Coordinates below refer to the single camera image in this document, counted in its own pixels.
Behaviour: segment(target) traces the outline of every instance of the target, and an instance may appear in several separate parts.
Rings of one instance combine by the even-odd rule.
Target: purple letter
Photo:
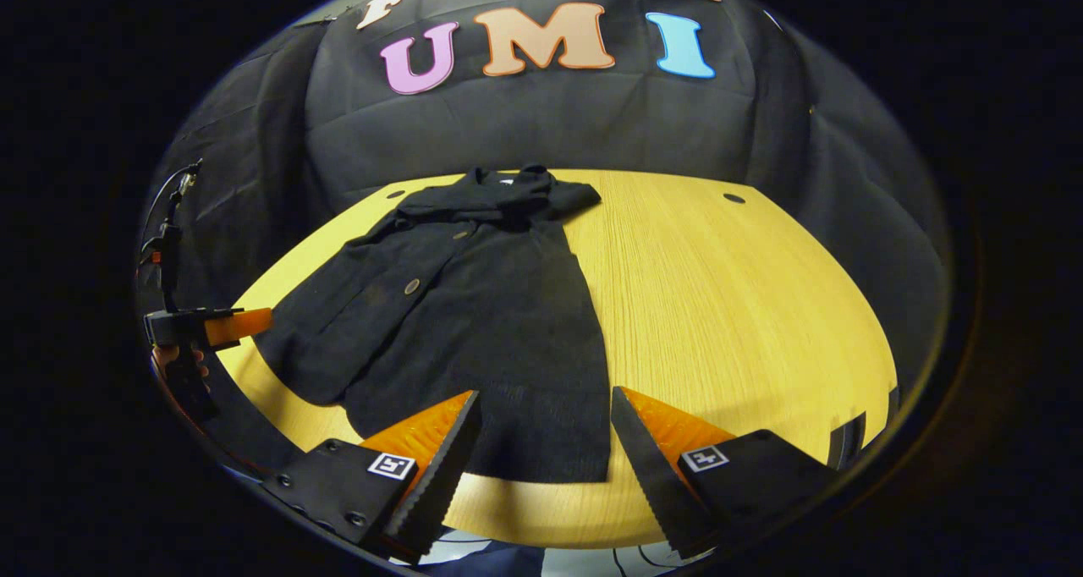
[[[409,48],[414,45],[413,37],[399,40],[381,50],[380,56],[383,56],[383,61],[387,61],[388,65],[388,83],[391,91],[395,91],[400,95],[417,95],[418,92],[440,87],[441,82],[452,76],[452,68],[455,65],[452,32],[458,26],[458,23],[444,23],[444,25],[434,26],[425,32],[425,37],[432,41],[434,62],[432,68],[421,76],[415,75],[409,68]]]

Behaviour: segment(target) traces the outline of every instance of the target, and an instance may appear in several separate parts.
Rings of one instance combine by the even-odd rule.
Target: blue letter
[[[658,26],[662,42],[666,45],[666,56],[658,60],[658,67],[671,75],[703,79],[715,77],[715,69],[703,60],[700,40],[695,37],[700,23],[665,13],[647,13],[647,19]]]

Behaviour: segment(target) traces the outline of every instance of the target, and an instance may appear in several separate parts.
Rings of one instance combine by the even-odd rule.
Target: yellow table
[[[887,419],[895,365],[869,303],[811,235],[753,187],[647,172],[553,171],[602,204],[565,222],[605,338],[611,385],[665,401],[742,435],[770,428],[821,462],[832,430]],[[274,306],[412,192],[380,188],[283,257],[235,306]],[[403,192],[399,196],[390,196]],[[733,202],[725,193],[740,196]],[[304,450],[362,438],[344,408],[309,404],[251,342],[219,352],[260,411]],[[612,428],[609,481],[530,484],[464,474],[444,523],[530,546],[608,548],[664,540]]]

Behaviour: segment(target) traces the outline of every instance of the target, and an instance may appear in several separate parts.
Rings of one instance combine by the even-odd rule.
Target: black coat
[[[341,401],[361,435],[473,389],[469,471],[604,481],[605,346],[560,222],[599,202],[540,166],[427,187],[286,296],[256,344],[302,398]]]

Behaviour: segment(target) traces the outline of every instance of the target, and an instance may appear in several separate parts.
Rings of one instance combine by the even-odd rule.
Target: wooden table
[[[826,250],[753,187],[645,172],[553,171],[602,204],[565,232],[624,385],[742,435],[770,428],[821,462],[831,431],[865,412],[866,444],[896,385],[884,332]],[[380,188],[283,257],[235,306],[274,306],[405,196],[456,176]],[[740,196],[739,204],[723,195]],[[218,356],[275,427],[304,450],[360,443],[344,408],[282,384],[251,339]],[[664,540],[612,428],[610,480],[531,484],[464,474],[444,523],[530,546],[608,548]]]

